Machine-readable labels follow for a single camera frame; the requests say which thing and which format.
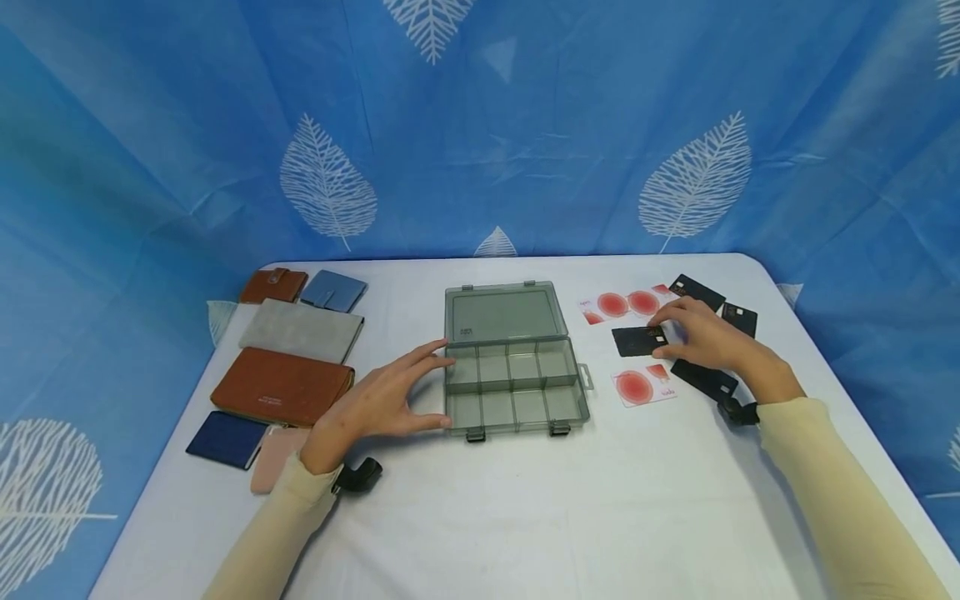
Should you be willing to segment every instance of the pink wallet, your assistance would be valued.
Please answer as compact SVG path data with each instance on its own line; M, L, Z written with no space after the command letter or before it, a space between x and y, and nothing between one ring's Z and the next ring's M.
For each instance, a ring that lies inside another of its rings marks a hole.
M280 478L291 454L299 452L310 435L309 429L299 427L272 427L260 443L260 456L253 466L250 491L270 493Z

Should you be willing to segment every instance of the white tablecloth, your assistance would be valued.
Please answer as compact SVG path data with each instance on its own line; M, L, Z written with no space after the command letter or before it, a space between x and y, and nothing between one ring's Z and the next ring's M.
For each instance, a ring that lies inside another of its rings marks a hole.
M358 377L444 335L444 289L554 282L577 357L589 365L590 421L566 438L543 432L466 444L444 434L366 444L384 474L342 498L304 553L287 598L827 597L789 491L756 429L731 431L714 403L681 397L624 408L610 379L610 327L577 302L610 288L669 284L679 273L759 313L757 338L825 401L847 445L953 594L960 567L866 422L759 263L741 254L349 263L322 268L370 284L348 363ZM197 598L256 512L250 474L184 453L209 395L239 352L255 306L241 305L101 573L97 599ZM415 410L442 412L434 373Z

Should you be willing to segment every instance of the box lid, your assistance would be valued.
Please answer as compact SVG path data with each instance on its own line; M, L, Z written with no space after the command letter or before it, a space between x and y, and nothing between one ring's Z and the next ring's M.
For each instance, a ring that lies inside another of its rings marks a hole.
M452 346L567 335L550 281L450 288L444 333Z

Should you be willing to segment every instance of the blue fabric backdrop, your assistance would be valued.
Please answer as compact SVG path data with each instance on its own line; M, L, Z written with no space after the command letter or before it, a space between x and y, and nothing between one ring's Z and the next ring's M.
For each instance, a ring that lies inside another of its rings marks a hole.
M7 0L0 56L0 597L86 596L292 258L746 252L960 549L960 0Z

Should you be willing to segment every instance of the gray wallet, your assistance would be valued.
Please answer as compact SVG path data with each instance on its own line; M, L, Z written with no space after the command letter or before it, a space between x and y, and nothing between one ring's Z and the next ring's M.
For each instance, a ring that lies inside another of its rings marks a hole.
M240 348L260 348L342 365L362 326L363 317L359 315L266 299L240 338Z

